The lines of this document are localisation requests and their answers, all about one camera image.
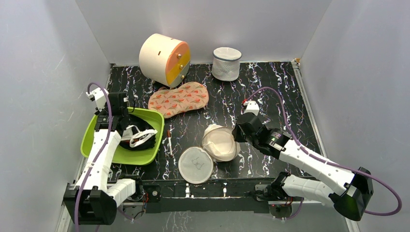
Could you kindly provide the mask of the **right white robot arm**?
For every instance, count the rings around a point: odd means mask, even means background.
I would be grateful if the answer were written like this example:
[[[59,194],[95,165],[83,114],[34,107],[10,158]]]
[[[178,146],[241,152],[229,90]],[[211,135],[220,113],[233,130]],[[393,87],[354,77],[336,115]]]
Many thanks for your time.
[[[343,170],[301,145],[287,132],[268,128],[253,113],[240,115],[232,132],[234,140],[249,143],[264,155],[272,156],[308,172],[314,179],[304,179],[280,172],[266,187],[257,187],[255,197],[261,201],[301,197],[333,207],[342,216],[360,221],[373,195],[370,171],[361,167]]]

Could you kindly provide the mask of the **white bra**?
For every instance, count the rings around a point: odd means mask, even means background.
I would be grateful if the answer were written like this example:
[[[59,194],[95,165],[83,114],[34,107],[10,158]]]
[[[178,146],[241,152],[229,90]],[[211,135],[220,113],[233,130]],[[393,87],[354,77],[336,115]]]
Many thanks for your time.
[[[153,148],[157,133],[155,129],[139,129],[130,125],[122,134],[120,146],[131,151]]]

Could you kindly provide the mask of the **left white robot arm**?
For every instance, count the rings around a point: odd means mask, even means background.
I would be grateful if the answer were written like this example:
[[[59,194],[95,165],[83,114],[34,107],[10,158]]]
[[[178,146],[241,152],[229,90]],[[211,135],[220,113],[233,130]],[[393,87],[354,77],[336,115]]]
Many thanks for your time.
[[[111,225],[118,207],[129,197],[132,201],[143,198],[145,189],[135,179],[121,179],[107,186],[113,156],[122,134],[130,124],[128,99],[125,92],[92,93],[97,100],[106,100],[95,116],[92,148],[84,170],[75,187],[66,189],[65,204],[76,228],[80,225]]]

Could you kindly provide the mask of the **round white mesh laundry bag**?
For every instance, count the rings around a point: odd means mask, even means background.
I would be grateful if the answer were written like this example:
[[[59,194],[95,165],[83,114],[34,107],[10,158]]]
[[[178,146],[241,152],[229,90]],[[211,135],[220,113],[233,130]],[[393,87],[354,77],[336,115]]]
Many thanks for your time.
[[[240,152],[240,144],[234,140],[233,129],[209,125],[204,131],[200,146],[184,150],[178,160],[178,170],[185,181],[202,184],[213,174],[215,162],[234,160]]]

